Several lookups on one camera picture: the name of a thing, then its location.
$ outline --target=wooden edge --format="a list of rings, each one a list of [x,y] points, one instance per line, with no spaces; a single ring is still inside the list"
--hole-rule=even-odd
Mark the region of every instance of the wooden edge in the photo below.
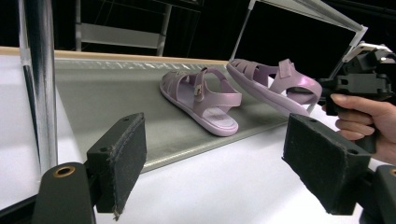
[[[1,47],[0,55],[20,55],[19,48]],[[55,50],[55,59],[122,60],[152,63],[227,64],[227,61]]]

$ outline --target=metal frame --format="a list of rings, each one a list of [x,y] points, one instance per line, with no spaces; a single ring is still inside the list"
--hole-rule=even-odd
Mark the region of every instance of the metal frame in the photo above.
[[[171,12],[172,6],[166,5],[165,12],[163,13],[163,27],[161,32],[156,34],[82,23],[81,1],[76,0],[76,51],[82,51],[81,43],[85,42],[156,49],[157,56],[163,56],[166,32],[168,29]]]
[[[250,3],[247,7],[247,15],[245,17],[245,22],[242,26],[241,32],[239,34],[239,37],[236,41],[235,47],[233,49],[233,54],[231,55],[231,60],[234,59],[236,51],[238,50],[239,42],[242,38],[242,35],[244,33],[246,24],[248,23],[248,17],[250,16],[250,12],[254,8],[254,4],[256,3],[257,0],[250,0]],[[348,54],[354,47],[356,47],[361,39],[363,38],[364,34],[367,31],[367,27],[360,25],[356,23],[355,21],[351,20],[347,16],[343,15],[342,13],[338,12],[334,8],[326,5],[322,1],[319,0],[259,0],[259,2],[266,3],[268,5],[274,6],[274,7],[280,7],[307,17],[310,17],[312,19],[316,19],[319,21],[325,21],[327,23],[337,25],[340,27],[343,27],[345,29],[348,29],[350,31],[355,32],[355,36],[352,38],[352,40],[349,43],[348,48],[346,49],[346,52],[343,54],[344,55]],[[332,70],[332,73],[330,74],[330,77],[334,77],[335,74],[339,71],[341,68],[343,62],[342,58],[338,62],[338,64],[334,67]]]

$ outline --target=sandal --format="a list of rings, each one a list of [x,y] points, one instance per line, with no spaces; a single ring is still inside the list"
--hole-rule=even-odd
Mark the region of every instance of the sandal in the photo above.
[[[221,92],[210,91],[204,75],[214,74]],[[216,68],[204,68],[200,73],[169,72],[163,76],[160,90],[177,107],[188,113],[201,126],[218,136],[230,136],[238,131],[238,123],[227,115],[233,106],[241,105],[242,94]]]
[[[297,72],[289,59],[279,66],[236,59],[227,64],[227,70],[245,91],[287,117],[290,113],[309,116],[322,92],[320,84]],[[274,74],[274,82],[268,87],[268,77]]]

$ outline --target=metal bar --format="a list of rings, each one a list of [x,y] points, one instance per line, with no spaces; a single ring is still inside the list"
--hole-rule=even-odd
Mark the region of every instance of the metal bar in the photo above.
[[[242,25],[241,33],[239,33],[238,39],[236,40],[236,44],[235,44],[235,47],[233,48],[233,54],[231,55],[231,59],[230,60],[233,60],[235,58],[236,51],[238,50],[238,47],[239,47],[239,42],[241,42],[241,38],[242,38],[242,35],[243,35],[244,31],[245,31],[245,27],[248,24],[248,18],[250,16],[250,12],[251,12],[251,10],[253,10],[253,7],[254,7],[255,3],[256,3],[256,0],[250,0],[250,3],[248,5],[248,7],[247,7],[247,15],[245,17],[244,24]]]
[[[171,17],[172,6],[166,5],[163,15],[163,28],[158,38],[157,56],[163,56],[163,48],[165,48],[166,32],[168,30],[169,19]]]
[[[25,18],[25,9],[24,9],[23,0],[18,0],[18,11],[19,11],[19,39],[20,39],[21,65],[23,69],[23,75],[25,78],[27,95],[29,98],[33,127],[35,129],[35,143],[38,150],[37,124],[35,120],[35,92],[33,89],[32,59],[30,56],[29,43],[27,40],[26,18]]]
[[[81,24],[81,41],[86,43],[120,45],[156,49],[159,34],[108,26]]]
[[[26,1],[25,7],[34,76],[38,152],[43,175],[58,163],[52,7],[50,0]]]
[[[81,0],[76,0],[76,51],[81,51]]]

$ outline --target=finger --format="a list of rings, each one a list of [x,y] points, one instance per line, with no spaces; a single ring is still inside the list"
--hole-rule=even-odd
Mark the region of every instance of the finger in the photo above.
[[[332,94],[331,97],[336,104],[343,108],[356,109],[371,116],[388,114],[389,111],[394,109],[391,104],[369,100],[359,96]]]
[[[339,128],[340,130],[347,130],[353,133],[361,133],[363,135],[371,135],[375,131],[373,127],[342,119],[339,119],[335,122],[335,127]]]
[[[344,136],[347,140],[351,141],[359,140],[364,137],[364,134],[362,133],[355,133],[349,130],[340,130],[338,133]]]
[[[364,125],[370,125],[374,123],[373,118],[370,115],[362,113],[357,110],[348,110],[347,112],[339,112],[338,118],[361,123]]]

